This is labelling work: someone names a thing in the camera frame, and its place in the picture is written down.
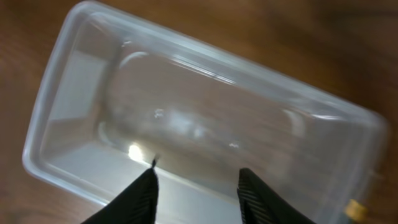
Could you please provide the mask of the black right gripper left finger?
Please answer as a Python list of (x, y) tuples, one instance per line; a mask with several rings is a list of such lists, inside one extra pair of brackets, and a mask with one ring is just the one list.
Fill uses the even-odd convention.
[(154, 224), (159, 198), (157, 159), (134, 182), (81, 224)]

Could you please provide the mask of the clear plastic container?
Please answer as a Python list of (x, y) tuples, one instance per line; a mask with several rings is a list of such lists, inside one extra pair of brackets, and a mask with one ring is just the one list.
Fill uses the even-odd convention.
[(107, 204), (158, 158), (158, 223), (240, 223), (239, 170), (315, 223), (344, 223), (386, 124), (363, 107), (96, 1), (49, 58), (23, 165)]

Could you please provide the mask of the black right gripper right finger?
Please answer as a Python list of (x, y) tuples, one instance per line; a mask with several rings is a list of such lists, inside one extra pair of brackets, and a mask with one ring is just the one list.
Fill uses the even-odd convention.
[(243, 224), (315, 224), (273, 191), (251, 169), (239, 170), (237, 194)]

